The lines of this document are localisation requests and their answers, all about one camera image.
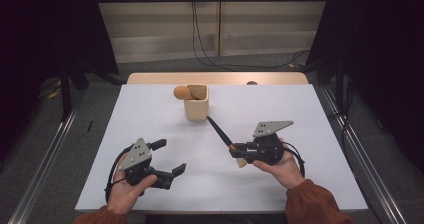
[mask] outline wooden handle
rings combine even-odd
[[[177,86],[174,89],[174,96],[179,100],[198,100],[198,98],[191,94],[187,86]]]

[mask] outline silver metal bracket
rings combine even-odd
[[[290,121],[269,121],[269,122],[259,122],[256,126],[255,132],[253,133],[253,137],[262,137],[268,136],[277,131],[286,128],[292,125],[294,122]]]
[[[149,147],[143,138],[140,138],[134,143],[124,161],[118,167],[118,171],[124,171],[151,158],[152,154],[150,153]]]

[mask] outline brown sleeve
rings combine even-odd
[[[127,217],[125,215],[117,215],[107,210],[107,206],[103,206],[97,212],[87,213],[77,217],[72,224],[125,224]]]
[[[290,224],[352,224],[347,215],[340,212],[333,194],[327,189],[305,180],[287,191],[286,215]]]

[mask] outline person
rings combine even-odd
[[[284,152],[283,158],[270,166],[262,161],[254,161],[258,169],[272,174],[287,189],[286,216],[290,224],[351,224],[353,220],[343,214],[330,191],[305,179],[299,171],[294,156]],[[124,172],[115,172],[113,181],[125,177]],[[144,178],[138,185],[131,186],[125,180],[112,187],[107,205],[97,212],[77,217],[73,224],[125,224],[127,214],[136,203],[140,193],[153,185],[155,175]]]

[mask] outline white tabletop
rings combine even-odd
[[[187,163],[170,190],[149,188],[133,210],[145,213],[274,213],[284,210],[285,189],[252,165],[240,169],[207,122],[185,118],[175,85],[125,85],[80,199],[79,211],[106,204],[104,188],[116,156],[142,137],[167,139],[153,154],[161,171]],[[233,142],[252,141],[259,121],[293,120],[277,134],[305,160],[306,177],[330,190],[344,211],[367,209],[363,196],[312,85],[209,85],[209,115]]]

